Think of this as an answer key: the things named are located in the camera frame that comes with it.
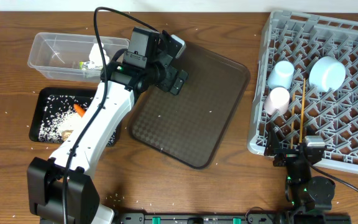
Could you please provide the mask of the wooden chopstick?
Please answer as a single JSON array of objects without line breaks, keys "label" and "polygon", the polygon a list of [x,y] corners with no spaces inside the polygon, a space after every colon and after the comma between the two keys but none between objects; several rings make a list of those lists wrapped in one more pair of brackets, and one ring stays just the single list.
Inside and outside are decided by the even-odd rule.
[{"label": "wooden chopstick", "polygon": [[[294,92],[292,96],[292,103],[295,102],[295,100],[296,100],[296,95]],[[295,114],[295,106],[291,109],[291,116],[294,116],[294,114]],[[291,133],[293,132],[293,129],[294,129],[294,121],[291,122]],[[290,149],[293,149],[293,136],[290,139]]]}]

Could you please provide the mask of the pink cup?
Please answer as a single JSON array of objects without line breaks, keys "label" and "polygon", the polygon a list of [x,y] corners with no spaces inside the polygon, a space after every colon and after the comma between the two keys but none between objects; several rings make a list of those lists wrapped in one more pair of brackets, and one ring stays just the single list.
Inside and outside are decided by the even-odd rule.
[{"label": "pink cup", "polygon": [[268,94],[264,103],[264,110],[268,115],[273,115],[276,112],[283,115],[288,111],[289,101],[288,90],[283,87],[276,87]]}]

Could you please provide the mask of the brown serving tray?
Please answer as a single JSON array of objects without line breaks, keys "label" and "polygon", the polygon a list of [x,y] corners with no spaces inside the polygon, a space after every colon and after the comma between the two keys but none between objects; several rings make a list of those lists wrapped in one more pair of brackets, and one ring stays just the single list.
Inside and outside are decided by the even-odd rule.
[{"label": "brown serving tray", "polygon": [[248,68],[193,43],[173,62],[188,72],[175,96],[153,87],[128,123],[131,137],[194,169],[210,165],[250,81]]}]

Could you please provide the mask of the wooden chopstick diagonal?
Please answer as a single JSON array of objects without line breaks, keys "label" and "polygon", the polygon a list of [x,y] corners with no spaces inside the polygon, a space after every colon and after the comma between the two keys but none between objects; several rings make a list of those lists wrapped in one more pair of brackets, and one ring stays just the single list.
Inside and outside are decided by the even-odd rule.
[{"label": "wooden chopstick diagonal", "polygon": [[302,88],[299,144],[301,144],[302,140],[303,140],[303,125],[304,125],[304,112],[305,112],[305,93],[306,93],[306,78],[303,79],[303,88]]}]

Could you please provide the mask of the light blue cup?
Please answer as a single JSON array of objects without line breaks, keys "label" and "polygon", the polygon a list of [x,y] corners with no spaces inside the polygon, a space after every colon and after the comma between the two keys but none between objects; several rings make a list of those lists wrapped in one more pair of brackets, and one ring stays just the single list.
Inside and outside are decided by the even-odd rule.
[{"label": "light blue cup", "polygon": [[267,79],[267,85],[270,89],[282,87],[289,89],[295,68],[292,63],[282,60],[276,63]]}]

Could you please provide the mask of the green yellow wrapper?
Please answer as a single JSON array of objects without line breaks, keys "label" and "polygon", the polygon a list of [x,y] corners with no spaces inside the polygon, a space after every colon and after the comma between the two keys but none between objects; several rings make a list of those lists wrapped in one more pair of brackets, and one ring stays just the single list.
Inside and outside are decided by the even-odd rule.
[{"label": "green yellow wrapper", "polygon": [[103,68],[103,60],[99,51],[98,44],[94,44],[88,55],[88,61],[79,62],[79,67],[82,70],[101,70]]}]

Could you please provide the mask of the light blue rice bowl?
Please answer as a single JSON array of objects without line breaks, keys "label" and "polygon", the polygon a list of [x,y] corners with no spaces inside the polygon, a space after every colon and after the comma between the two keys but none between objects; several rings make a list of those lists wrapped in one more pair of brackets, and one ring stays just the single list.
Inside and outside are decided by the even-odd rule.
[{"label": "light blue rice bowl", "polygon": [[326,56],[319,59],[312,67],[309,84],[318,92],[338,90],[346,77],[345,66],[334,57]]}]

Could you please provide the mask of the orange carrot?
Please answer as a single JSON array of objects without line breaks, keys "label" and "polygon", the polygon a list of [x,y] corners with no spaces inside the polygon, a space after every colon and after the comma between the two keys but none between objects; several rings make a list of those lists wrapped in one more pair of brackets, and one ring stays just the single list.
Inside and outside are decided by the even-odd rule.
[{"label": "orange carrot", "polygon": [[73,107],[81,118],[85,115],[86,111],[80,105],[74,104]]}]

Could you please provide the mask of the brown food scrap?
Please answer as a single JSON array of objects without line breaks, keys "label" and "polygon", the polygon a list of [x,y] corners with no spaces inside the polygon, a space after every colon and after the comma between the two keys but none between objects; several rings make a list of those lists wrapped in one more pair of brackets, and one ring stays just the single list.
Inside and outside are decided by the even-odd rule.
[{"label": "brown food scrap", "polygon": [[73,130],[65,130],[62,132],[62,139],[63,141],[66,141],[70,135],[72,134]]}]

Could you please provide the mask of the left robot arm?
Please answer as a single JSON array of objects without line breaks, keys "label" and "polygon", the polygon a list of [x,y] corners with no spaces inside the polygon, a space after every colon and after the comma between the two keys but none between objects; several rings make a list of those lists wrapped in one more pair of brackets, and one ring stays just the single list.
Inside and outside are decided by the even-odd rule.
[{"label": "left robot arm", "polygon": [[173,58],[139,67],[110,61],[80,124],[48,159],[33,158],[27,169],[29,210],[53,223],[112,223],[115,211],[100,202],[93,183],[99,159],[113,132],[150,85],[179,94],[188,73]]}]

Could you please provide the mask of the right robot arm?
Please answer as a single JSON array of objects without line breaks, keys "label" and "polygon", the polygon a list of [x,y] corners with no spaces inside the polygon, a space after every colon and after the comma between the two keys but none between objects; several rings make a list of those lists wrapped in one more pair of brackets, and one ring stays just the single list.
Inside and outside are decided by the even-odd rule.
[{"label": "right robot arm", "polygon": [[306,136],[292,149],[281,147],[273,128],[268,131],[265,156],[273,157],[273,166],[285,167],[285,196],[293,208],[276,214],[274,223],[334,223],[324,212],[332,209],[335,183],[323,176],[312,176],[311,167],[322,160],[326,145],[322,137]]}]

